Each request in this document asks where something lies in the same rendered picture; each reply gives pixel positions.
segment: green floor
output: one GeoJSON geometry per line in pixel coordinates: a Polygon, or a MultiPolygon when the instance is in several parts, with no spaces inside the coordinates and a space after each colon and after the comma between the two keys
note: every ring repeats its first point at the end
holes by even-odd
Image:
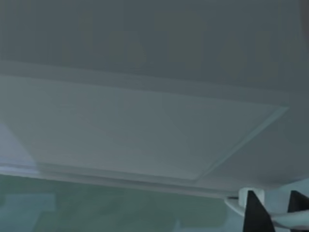
{"type": "Polygon", "coordinates": [[[171,232],[177,220],[210,228],[226,219],[220,199],[11,176],[0,176],[0,204],[1,232],[171,232]]]}

